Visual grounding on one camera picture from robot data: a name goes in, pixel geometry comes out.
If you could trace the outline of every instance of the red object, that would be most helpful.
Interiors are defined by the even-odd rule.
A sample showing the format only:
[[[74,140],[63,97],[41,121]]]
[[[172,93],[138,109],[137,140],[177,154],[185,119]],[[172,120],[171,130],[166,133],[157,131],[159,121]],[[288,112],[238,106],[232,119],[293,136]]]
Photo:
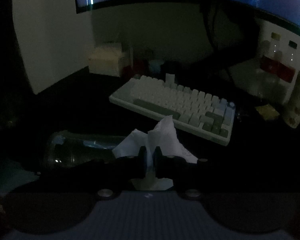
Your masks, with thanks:
[[[261,59],[260,68],[268,73],[277,75],[279,70],[279,62],[273,59],[270,59],[266,56],[263,56]]]
[[[295,73],[296,73],[295,69],[287,67],[282,63],[279,63],[277,76],[282,80],[291,83]]]

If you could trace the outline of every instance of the keyboard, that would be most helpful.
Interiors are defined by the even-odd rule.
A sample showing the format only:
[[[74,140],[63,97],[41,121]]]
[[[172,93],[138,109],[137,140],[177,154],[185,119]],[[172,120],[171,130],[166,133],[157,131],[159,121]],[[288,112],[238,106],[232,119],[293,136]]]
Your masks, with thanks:
[[[234,103],[177,85],[174,75],[167,74],[166,82],[146,76],[131,78],[109,100],[158,121],[172,115],[176,128],[223,146],[230,141]]]

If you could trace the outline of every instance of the black desk surface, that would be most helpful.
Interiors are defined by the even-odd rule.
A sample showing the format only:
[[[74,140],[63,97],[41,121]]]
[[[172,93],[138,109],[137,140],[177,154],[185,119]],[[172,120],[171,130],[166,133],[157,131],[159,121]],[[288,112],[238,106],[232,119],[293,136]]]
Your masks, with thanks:
[[[119,78],[96,74],[82,75],[66,89],[53,85],[36,96],[22,124],[0,133],[2,153],[36,171],[53,132],[126,136],[134,129],[152,130],[157,121],[109,102],[109,95],[122,85]],[[227,147],[177,129],[179,141],[196,157],[212,162],[227,183],[233,178],[238,190],[248,185],[258,190],[260,183],[266,183],[268,190],[300,191],[300,126],[291,129],[280,118],[263,121],[254,108],[257,99],[221,80],[207,83],[204,89],[235,102],[236,110],[243,113],[241,121],[235,119]]]

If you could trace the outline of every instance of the paper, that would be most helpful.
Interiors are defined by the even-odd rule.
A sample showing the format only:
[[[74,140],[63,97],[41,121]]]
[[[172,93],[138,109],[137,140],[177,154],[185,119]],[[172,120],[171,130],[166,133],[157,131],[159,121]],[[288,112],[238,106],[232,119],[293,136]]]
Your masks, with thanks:
[[[137,190],[166,190],[173,186],[171,179],[155,177],[153,153],[157,146],[160,146],[164,156],[176,155],[183,157],[189,163],[197,163],[198,158],[179,142],[172,116],[163,118],[148,134],[134,130],[112,152],[116,158],[137,156],[141,146],[146,146],[147,149],[147,173],[144,179],[131,180]]]

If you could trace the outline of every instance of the tissue box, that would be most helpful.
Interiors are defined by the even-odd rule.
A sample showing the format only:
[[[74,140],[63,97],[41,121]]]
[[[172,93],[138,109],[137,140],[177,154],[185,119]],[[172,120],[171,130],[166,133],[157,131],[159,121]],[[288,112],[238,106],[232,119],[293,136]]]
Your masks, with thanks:
[[[90,73],[120,77],[122,69],[130,65],[130,52],[122,52],[121,44],[103,44],[89,57]]]

